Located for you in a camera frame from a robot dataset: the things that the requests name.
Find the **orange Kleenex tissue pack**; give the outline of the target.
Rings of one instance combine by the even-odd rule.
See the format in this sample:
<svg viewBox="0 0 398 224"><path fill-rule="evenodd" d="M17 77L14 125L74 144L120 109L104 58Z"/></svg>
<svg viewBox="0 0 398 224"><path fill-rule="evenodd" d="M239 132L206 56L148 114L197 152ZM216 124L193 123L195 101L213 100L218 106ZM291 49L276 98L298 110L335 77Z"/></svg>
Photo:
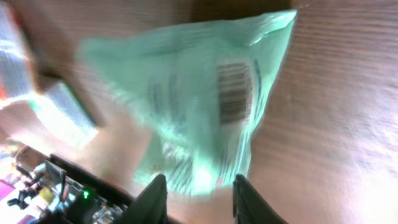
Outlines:
<svg viewBox="0 0 398 224"><path fill-rule="evenodd" d="M9 3L1 1L1 108L35 95L30 49Z"/></svg>

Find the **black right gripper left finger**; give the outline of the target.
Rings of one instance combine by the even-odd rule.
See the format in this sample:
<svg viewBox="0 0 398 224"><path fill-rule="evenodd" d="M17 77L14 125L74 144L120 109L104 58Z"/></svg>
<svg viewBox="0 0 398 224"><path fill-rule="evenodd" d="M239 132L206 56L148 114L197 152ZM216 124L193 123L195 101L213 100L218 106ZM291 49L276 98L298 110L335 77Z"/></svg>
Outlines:
<svg viewBox="0 0 398 224"><path fill-rule="evenodd" d="M166 224L167 185L163 174L157 175L128 206L114 224Z"/></svg>

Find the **teal wet wipes pack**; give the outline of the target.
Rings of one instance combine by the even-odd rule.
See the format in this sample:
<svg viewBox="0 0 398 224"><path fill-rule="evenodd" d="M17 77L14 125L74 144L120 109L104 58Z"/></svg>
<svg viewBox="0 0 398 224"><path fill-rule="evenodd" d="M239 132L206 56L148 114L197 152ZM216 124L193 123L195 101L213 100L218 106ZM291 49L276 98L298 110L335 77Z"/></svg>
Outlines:
<svg viewBox="0 0 398 224"><path fill-rule="evenodd" d="M152 130L134 182L162 174L170 191L230 188L285 59L296 10L91 38L78 54L134 119Z"/></svg>

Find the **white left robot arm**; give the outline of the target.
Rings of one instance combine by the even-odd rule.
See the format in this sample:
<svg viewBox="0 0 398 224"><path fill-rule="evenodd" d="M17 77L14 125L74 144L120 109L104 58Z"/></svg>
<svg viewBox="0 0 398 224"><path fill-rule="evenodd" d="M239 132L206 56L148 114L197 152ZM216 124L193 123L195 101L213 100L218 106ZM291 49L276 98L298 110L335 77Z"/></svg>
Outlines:
<svg viewBox="0 0 398 224"><path fill-rule="evenodd" d="M1 223L114 223L132 201L55 155L1 153Z"/></svg>

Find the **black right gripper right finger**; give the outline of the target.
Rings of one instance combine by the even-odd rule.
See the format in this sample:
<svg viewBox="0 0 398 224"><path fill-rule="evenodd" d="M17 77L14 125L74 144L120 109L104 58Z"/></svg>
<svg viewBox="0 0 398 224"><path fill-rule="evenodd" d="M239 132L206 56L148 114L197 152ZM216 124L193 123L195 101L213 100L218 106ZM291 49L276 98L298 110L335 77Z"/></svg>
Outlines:
<svg viewBox="0 0 398 224"><path fill-rule="evenodd" d="M242 174L233 183L235 224L287 224Z"/></svg>

